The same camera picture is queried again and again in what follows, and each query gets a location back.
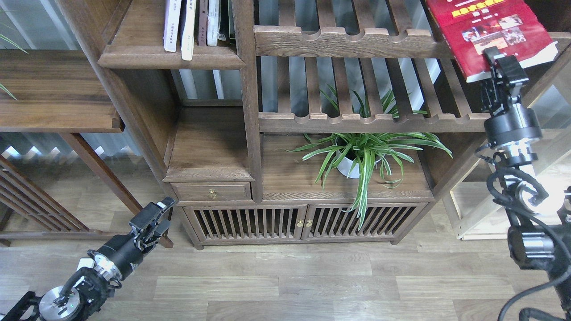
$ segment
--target white book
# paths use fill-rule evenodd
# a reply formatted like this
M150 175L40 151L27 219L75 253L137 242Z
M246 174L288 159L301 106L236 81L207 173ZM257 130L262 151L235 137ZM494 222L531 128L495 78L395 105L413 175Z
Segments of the white book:
M166 51L176 52L176 40L178 39L178 25L180 21L180 7L182 0L166 0L164 12L164 36L163 45Z
M196 18L196 2L197 0L186 0L184 10L184 18L182 24L182 36L180 39L180 48L183 60L192 60L192 52L194 51L194 21Z
M220 0L208 1L208 28L206 29L206 44L216 46L220 34Z

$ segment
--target red book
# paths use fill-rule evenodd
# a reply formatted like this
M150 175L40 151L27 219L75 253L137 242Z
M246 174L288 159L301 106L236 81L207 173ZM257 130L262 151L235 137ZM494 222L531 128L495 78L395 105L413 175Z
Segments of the red book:
M426 0L467 82L490 77L484 49L515 55L523 68L553 61L555 42L523 0Z

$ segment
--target potted plant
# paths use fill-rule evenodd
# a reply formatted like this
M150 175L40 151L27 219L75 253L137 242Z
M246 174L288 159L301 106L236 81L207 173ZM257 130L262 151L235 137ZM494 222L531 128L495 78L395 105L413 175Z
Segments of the potted plant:
M337 93L335 89L330 85L328 87L336 98ZM338 110L339 106L336 99L330 97L323 90L321 92L332 103L333 107ZM353 93L360 102L359 110L357 111L355 106L353 106L353 112L359 113L362 117L370 117L369 106L363 102L357 92L353 91ZM395 96L392 90L389 90L381 100L385 113L398 117L398 109L393 104L394 101ZM381 179L390 185L387 187L395 188L404 179L403 161L414 162L413 158L399 150L422 150L421 146L428 146L442 149L452 157L452 152L440 142L436 135L431 133L333 133L317 141L312 141L307 134L304 136L309 141L309 144L291 150L292 152L328 145L311 151L302 157L302 160L305 161L315 155L325 154L325 159L321 168L319 168L315 183L321 178L321 187L324 189L327 176L334 168L340 170L348 178L357 177L359 179L355 201L348 210L356 210L356 215L360 219L359 230L363 227L365 221L368 184L371 181L375 167L378 167ZM399 165L400 179L385 179L385 175L391 176L393 174L389 159L393 159Z

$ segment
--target cabinet door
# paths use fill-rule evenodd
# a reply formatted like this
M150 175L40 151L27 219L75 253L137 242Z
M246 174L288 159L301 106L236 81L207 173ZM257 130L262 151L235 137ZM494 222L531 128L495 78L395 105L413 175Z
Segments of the cabinet door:
M301 239L321 239L324 242L369 238L393 240L395 234L406 228L426 204L370 204L360 230L359 218L355 211L348 211L348 204L309 205Z
M307 206L188 206L184 211L203 244L279 243L300 240Z

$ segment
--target book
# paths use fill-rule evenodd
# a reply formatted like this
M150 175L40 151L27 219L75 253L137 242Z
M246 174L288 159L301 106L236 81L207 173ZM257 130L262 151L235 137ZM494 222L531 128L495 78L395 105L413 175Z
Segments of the book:
M180 37L180 50L183 60L192 60L194 51L194 22L196 16L197 0L186 0L182 20L182 36Z
M209 46L218 44L218 35L220 33L220 0L208 1L208 29L206 34L206 42Z
M466 82L490 77L482 55L496 46L523 68L553 61L551 39L523 0L426 0Z
M163 46L166 51L170 51L172 53L176 52L176 40L178 39L181 6L182 0L166 0L164 11Z
M206 33L208 29L208 0L200 0L198 4L198 39L199 46L206 46Z

